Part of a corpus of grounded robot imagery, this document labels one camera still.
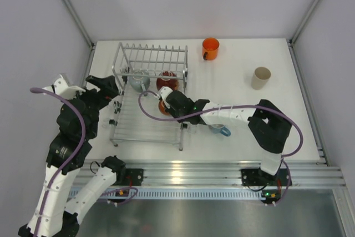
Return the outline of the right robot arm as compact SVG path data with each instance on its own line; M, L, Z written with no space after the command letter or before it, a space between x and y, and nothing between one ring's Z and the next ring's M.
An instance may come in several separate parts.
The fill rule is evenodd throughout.
M162 87L159 93L165 110L180 123L188 122L215 128L246 125L263 149L260 180L270 185L279 179L281 155L292 124L269 100L260 100L256 108L232 108L208 99L193 101L181 91L168 87Z

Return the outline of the grey-green ceramic mug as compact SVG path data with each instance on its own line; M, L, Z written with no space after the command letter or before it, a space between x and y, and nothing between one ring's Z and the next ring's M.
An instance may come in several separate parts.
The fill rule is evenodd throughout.
M146 91L150 87L149 73L145 70L136 70L128 80L131 87L139 93Z

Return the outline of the beige handleless cup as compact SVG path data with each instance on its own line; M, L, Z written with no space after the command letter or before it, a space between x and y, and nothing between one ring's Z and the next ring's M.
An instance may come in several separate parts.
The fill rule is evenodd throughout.
M254 70L251 87L255 90L262 89L271 78L271 71L266 67L258 67Z

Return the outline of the small dark orange cup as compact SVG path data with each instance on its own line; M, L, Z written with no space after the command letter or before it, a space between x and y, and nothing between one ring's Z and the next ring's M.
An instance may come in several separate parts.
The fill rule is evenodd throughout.
M159 101L158 108L161 114L169 116L170 113L166 110L166 106L162 100Z

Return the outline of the blue mug white inside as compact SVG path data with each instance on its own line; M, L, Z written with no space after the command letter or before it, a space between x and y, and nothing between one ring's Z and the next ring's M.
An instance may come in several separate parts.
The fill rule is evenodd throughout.
M209 129L214 134L222 134L225 137L231 136L230 130L225 125L222 124L209 125Z

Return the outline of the red cup white inside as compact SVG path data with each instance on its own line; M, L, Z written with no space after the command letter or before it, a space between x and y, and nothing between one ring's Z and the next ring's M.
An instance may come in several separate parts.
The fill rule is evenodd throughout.
M162 87L169 87L172 90L179 89L179 80L173 79L176 77L176 74L170 70L163 71L159 74L162 78L156 80L156 88L160 90Z

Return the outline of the orange mug black handle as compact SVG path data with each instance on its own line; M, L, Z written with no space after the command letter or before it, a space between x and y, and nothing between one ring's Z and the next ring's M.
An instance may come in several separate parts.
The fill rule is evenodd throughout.
M220 43L216 38L206 38L202 42L203 60L215 60L218 55Z

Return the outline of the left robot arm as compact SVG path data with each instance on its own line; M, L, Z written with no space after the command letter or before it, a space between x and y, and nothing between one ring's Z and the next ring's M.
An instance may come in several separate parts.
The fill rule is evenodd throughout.
M28 224L20 227L19 236L76 236L84 217L113 184L126 180L125 163L116 156L108 157L98 172L79 193L69 199L73 182L79 174L97 137L99 112L118 96L114 76L88 76L95 87L72 85L61 74L52 85L31 88L32 93L53 96L62 102L57 118L59 133L49 146L43 189Z

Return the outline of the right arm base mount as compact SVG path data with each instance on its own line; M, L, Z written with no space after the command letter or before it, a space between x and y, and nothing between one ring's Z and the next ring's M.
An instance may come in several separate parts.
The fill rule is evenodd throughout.
M267 174L260 168L241 169L241 179L243 186L279 186L286 187L292 185L292 179L286 168L279 168L275 175Z

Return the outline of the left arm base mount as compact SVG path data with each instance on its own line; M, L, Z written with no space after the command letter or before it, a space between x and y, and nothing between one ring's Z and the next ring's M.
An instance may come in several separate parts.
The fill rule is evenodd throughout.
M113 185L141 186L142 184L144 169L127 168L126 163L117 156L106 157L101 167L108 167L115 174L116 180Z

